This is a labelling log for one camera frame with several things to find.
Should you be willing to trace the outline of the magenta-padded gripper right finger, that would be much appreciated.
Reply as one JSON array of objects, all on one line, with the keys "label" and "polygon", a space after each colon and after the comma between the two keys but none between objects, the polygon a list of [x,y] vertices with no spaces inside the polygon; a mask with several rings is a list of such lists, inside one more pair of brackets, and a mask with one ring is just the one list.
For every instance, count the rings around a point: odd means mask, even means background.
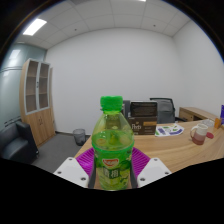
[{"label": "magenta-padded gripper right finger", "polygon": [[141,188],[157,181],[171,171],[159,158],[150,158],[137,148],[133,148],[130,181],[133,188]]}]

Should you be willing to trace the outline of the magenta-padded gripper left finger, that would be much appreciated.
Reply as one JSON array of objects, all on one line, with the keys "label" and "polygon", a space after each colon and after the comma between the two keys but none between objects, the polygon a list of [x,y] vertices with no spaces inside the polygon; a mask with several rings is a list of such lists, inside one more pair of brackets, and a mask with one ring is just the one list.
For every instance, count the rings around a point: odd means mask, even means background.
[{"label": "magenta-padded gripper left finger", "polygon": [[78,186],[93,189],[96,179],[94,149],[90,148],[77,158],[68,157],[54,172],[54,175]]}]

